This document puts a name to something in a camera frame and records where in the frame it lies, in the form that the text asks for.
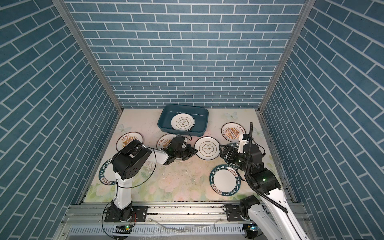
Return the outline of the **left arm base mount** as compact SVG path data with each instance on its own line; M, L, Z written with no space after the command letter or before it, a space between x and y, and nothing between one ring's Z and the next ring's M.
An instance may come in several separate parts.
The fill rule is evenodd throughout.
M104 221L106 223L141 223L145 222L149 207L133 206L129 204L124 209L119 209L114 202L103 211Z

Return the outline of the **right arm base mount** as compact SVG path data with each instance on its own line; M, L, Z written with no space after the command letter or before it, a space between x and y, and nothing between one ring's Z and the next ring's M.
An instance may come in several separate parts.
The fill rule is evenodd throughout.
M260 201L255 196L249 196L241 199L238 205L224 204L222 210L229 222L251 221L248 210L251 209L251 206L257 204L260 204Z

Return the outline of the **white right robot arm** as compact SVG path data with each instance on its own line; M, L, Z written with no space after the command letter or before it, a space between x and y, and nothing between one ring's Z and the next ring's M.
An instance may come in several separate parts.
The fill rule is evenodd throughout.
M275 174L264 167L258 145L220 145L220 157L245 174L248 186L262 198L271 217L255 196L240 200L241 216L254 222L268 240L308 240L309 237L291 210Z

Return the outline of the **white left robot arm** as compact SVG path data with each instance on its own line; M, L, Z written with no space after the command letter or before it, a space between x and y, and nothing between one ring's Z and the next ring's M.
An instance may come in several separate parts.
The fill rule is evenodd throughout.
M197 152L198 150L187 144L185 138L181 136L174 137L165 148L160 150L145 147L138 140L131 141L111 160L117 184L117 195L113 201L113 207L117 210L126 210L132 205L131 189L135 187L133 180L146 162L169 165L175 159L188 160Z

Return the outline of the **white clover emblem plate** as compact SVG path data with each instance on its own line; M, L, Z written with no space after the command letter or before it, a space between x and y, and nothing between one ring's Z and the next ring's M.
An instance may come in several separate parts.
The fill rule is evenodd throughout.
M171 126L174 130L189 131L195 125L195 119L185 113L175 115L171 120Z

